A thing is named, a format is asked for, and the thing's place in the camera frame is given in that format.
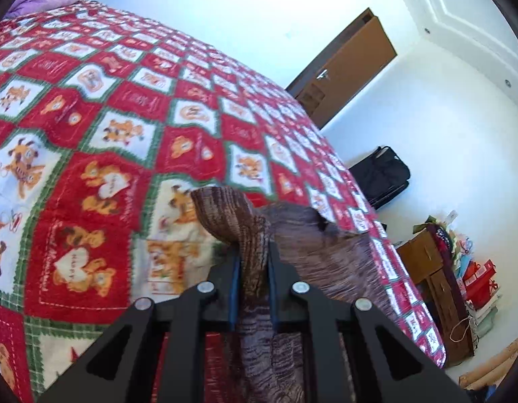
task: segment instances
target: patchwork blanket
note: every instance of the patchwork blanket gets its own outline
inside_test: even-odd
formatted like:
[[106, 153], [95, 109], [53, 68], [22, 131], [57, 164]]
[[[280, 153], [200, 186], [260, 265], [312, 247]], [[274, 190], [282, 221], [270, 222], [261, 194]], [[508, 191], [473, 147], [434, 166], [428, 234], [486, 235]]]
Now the patchwork blanket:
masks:
[[[132, 300], [207, 276], [217, 241], [190, 192], [215, 184], [368, 232], [398, 326], [443, 365], [376, 214], [299, 104], [202, 41], [82, 0], [0, 24], [0, 372], [22, 402]], [[206, 400], [230, 401], [220, 335], [206, 357]]]

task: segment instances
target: silver screw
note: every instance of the silver screw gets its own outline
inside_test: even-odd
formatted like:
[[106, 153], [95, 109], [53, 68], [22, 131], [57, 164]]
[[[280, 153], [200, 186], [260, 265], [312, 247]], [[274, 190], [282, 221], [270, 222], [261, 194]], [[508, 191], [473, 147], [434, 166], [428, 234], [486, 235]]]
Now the silver screw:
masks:
[[295, 291], [297, 294], [305, 294], [309, 291], [309, 285], [304, 281], [298, 281], [293, 283], [293, 291]]
[[199, 285], [197, 285], [197, 290], [202, 294], [208, 294], [209, 292], [214, 291], [214, 284], [211, 281], [202, 281]]
[[142, 297], [134, 302], [134, 306], [138, 311], [145, 311], [151, 307], [152, 303], [153, 301], [150, 298]]
[[373, 303], [371, 303], [371, 300], [369, 300], [369, 298], [365, 298], [365, 297], [362, 297], [362, 298], [359, 298], [358, 300], [356, 300], [354, 305], [356, 306], [357, 309], [359, 309], [362, 312], [366, 312], [373, 307]]

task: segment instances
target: door handle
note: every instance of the door handle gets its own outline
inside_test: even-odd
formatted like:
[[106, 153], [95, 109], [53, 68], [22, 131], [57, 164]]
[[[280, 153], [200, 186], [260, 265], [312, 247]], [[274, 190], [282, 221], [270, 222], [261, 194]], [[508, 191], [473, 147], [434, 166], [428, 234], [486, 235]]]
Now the door handle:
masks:
[[327, 79], [330, 80], [330, 77], [328, 77], [328, 70], [322, 70], [321, 73], [316, 77], [317, 80]]

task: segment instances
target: door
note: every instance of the door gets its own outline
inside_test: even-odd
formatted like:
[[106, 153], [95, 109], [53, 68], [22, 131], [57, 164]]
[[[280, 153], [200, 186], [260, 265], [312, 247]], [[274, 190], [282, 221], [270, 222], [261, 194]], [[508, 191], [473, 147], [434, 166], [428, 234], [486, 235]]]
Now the door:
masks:
[[395, 56], [374, 16], [327, 61], [296, 99], [322, 128]]

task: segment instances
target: wooden dresser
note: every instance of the wooden dresser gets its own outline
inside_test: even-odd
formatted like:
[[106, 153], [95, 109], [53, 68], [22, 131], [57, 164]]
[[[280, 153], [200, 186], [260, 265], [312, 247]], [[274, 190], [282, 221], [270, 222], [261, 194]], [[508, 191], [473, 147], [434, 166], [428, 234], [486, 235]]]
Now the wooden dresser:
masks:
[[432, 234], [427, 230], [422, 231], [399, 247], [397, 252], [442, 336], [447, 354], [445, 366], [457, 365], [465, 358], [473, 356], [471, 332], [467, 331], [464, 335], [469, 322], [461, 322], [468, 313], [463, 305], [455, 305], [454, 296], [459, 299], [460, 290], [456, 283], [451, 282], [452, 275], [448, 282], [445, 272], [452, 272], [452, 269], [444, 266]]

